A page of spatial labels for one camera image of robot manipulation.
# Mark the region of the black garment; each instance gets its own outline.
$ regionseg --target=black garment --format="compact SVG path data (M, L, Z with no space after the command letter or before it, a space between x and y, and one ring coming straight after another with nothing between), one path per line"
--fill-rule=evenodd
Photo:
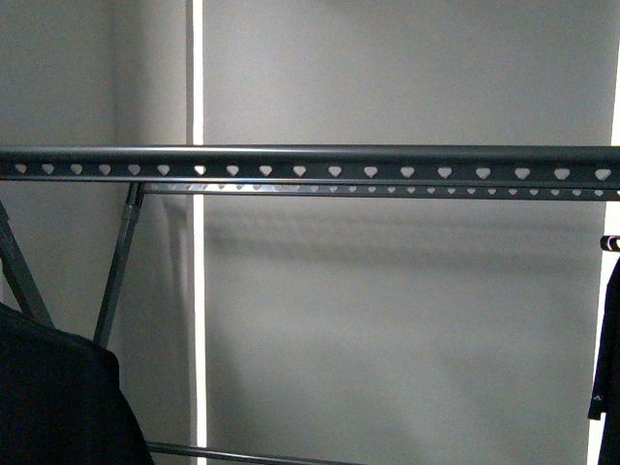
M606 412L599 465L620 463L620 260L613 268L604 300L597 372L589 419Z
M0 463L147 464L118 360L0 305Z

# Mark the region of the heart-shaped hole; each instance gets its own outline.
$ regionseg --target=heart-shaped hole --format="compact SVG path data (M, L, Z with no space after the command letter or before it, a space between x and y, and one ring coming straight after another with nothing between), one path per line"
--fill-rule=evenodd
M527 179L527 176L530 175L530 170L528 168L517 168L514 170L514 175L519 179Z
M340 168L340 167L329 167L328 171L329 171L329 174L331 174L333 177L338 177L340 175L340 173L342 172L342 168Z
M442 176L444 179L448 179L450 175L452 174L452 168L441 167L437 170L437 173L439 173L439 175Z
M571 170L569 170L568 168L558 168L556 171L553 172L553 174L555 174L555 177L557 177L559 180L564 181L567 177L571 175Z
M364 172L368 177L375 177L375 175L379 172L376 167L366 167L364 168Z
M293 167L293 172L297 175L297 177L302 177L306 173L306 167L298 165Z
M491 169L489 168L478 168L476 169L476 174L480 179L486 179L491 174Z
M414 175L414 172L416 172L416 170L414 169L414 167L403 167L400 169L400 173L406 177L407 179L409 179L411 176Z
M594 171L594 175L597 176L597 179L600 181L605 181L611 176L611 170L596 170Z

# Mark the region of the metal rail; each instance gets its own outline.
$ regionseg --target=metal rail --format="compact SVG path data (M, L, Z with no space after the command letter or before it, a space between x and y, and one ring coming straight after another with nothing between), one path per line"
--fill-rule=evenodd
M620 147L0 147L0 180L141 182L145 194L620 201Z
M277 455L256 455L248 453L223 452L215 449L180 446L177 444L147 443L148 449L155 453L204 457L231 462L258 463L263 465L359 465L351 462L333 462L310 458L283 457Z
M9 225L9 214L0 201L0 259L2 272L13 291L21 311L42 325L54 327L39 288L30 273L30 268L19 249Z

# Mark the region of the vertical light strip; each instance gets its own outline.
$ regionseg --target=vertical light strip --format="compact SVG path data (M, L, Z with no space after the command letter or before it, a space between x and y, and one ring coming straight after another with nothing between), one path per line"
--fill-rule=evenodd
M192 0L193 29L193 127L192 144L204 144L204 69L202 62L202 1ZM196 357L196 444L207 445L206 426L206 309L204 283L204 197L192 196L193 250L194 250L194 343ZM205 458L197 460L206 465Z
M618 68L616 70L616 95L613 105L613 122L611 124L611 145L620 145L620 48L618 50ZM604 234L620 234L620 204L609 201L605 206L604 214ZM601 287L599 290L599 313L597 318L597 340L594 351L594 369L596 374L596 362L599 356L599 340L601 338L601 327L603 326L603 314L605 312L605 291L611 272L618 260L618 254L613 252L603 252L601 264ZM605 426L605 414L600 420L590 421L590 434L588 437L588 461L587 465L597 465L599 463L599 451L601 450L601 440L603 439L603 427Z

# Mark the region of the gray wall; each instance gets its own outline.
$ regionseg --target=gray wall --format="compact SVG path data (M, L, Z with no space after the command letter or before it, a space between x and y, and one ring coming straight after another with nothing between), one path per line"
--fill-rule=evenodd
M185 2L0 2L0 144L185 143L185 15ZM61 329L93 336L126 188L0 184ZM189 444L186 234L185 199L145 200L109 347L145 436Z
M186 2L113 2L120 145L185 144ZM191 444L186 199L144 200L122 290L122 386L145 437ZM188 463L154 455L158 464Z
M207 1L205 139L609 144L617 8ZM603 205L211 198L205 215L212 447L585 462Z
M111 3L1 2L0 18L0 143L114 144ZM121 190L2 183L0 197L54 322L92 337Z

